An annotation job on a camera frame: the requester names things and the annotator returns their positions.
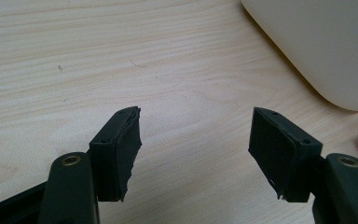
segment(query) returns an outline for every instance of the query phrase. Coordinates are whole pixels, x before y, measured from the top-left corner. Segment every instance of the screw hole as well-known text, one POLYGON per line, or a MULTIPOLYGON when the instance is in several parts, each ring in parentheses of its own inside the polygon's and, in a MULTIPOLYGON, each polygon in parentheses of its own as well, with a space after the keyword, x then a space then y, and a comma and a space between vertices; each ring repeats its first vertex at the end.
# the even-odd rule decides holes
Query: screw hole
POLYGON ((61 164, 63 166, 71 166, 77 164, 80 160, 81 158, 79 156, 68 156, 61 161, 61 164))
POLYGON ((358 161, 355 161, 351 158, 348 157, 339 157, 338 161, 341 162, 341 164, 346 165, 346 166, 350 166, 353 168, 358 168, 358 161))

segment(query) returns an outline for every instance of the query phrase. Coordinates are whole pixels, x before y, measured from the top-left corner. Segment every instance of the white object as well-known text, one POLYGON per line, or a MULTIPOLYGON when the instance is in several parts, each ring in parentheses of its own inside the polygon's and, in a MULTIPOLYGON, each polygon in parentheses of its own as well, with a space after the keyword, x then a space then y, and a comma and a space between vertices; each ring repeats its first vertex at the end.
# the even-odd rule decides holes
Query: white object
POLYGON ((325 99, 358 110, 358 1, 242 0, 325 99))

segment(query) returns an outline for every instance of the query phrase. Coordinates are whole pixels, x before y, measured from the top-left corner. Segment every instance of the wood grain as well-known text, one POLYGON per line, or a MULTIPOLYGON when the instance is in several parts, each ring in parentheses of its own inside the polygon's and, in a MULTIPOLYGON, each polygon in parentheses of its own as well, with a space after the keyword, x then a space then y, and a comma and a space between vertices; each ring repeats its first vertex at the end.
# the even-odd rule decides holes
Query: wood grain
POLYGON ((240 1, 0 1, 0 201, 138 105, 143 146, 102 223, 313 223, 247 152, 254 106, 358 157, 358 113, 326 102, 240 1))

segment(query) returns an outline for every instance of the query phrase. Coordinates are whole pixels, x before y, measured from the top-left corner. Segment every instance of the wooden table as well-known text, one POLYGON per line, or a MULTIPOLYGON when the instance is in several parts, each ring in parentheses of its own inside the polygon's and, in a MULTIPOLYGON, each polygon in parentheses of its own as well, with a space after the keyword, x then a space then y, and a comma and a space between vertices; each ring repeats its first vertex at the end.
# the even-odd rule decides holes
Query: wooden table
POLYGON ((313 223, 247 152, 254 106, 358 157, 358 112, 319 95, 239 0, 0 1, 0 201, 138 105, 143 146, 102 223, 313 223))

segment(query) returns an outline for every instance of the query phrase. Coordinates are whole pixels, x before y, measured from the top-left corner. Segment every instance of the black plastic arm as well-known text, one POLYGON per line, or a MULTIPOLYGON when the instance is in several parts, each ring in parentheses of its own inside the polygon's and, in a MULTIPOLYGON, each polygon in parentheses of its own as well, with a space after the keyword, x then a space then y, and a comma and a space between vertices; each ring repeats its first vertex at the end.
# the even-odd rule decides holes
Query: black plastic arm
POLYGON ((317 224, 358 223, 358 159, 320 156, 322 144, 279 113, 255 108, 249 152, 278 197, 306 202, 317 224))
MULTIPOLYGON (((89 199, 78 198, 79 200, 81 199, 83 203, 67 206, 68 209, 72 209, 71 213, 81 211, 81 209, 76 211, 76 205, 78 204, 83 204, 85 207, 88 207, 87 211, 93 213, 90 208, 95 206, 95 209, 98 209, 97 203, 94 202, 97 197, 101 202, 122 201, 127 192, 127 183, 131 177, 131 169, 138 150, 142 145, 139 131, 140 110, 141 109, 137 106, 133 106, 115 113, 89 143, 89 151, 87 153, 80 153, 79 155, 76 154, 82 161, 78 165, 87 166, 82 168, 84 174, 78 175, 69 172, 65 175, 67 178, 57 175, 57 169, 62 169, 62 165, 60 164, 62 158, 59 158, 51 167, 50 177, 47 183, 42 183, 31 189, 27 189, 20 194, 0 202, 0 223, 36 223, 40 215, 42 200, 43 209, 47 211, 61 207, 61 203, 68 205, 69 201, 60 200, 63 195, 66 195, 65 199, 68 200, 76 195, 77 186, 85 184, 84 182, 78 182, 80 180, 86 181, 87 186, 84 185, 82 188, 83 190, 87 190, 88 197, 90 196, 94 199, 90 201, 89 199)), ((71 169, 75 167, 76 166, 71 166, 70 169, 63 170, 71 171, 71 169)), ((42 214, 44 215, 39 218, 40 223, 44 223, 44 220, 50 220, 48 217, 53 217, 46 215, 46 213, 42 214)))

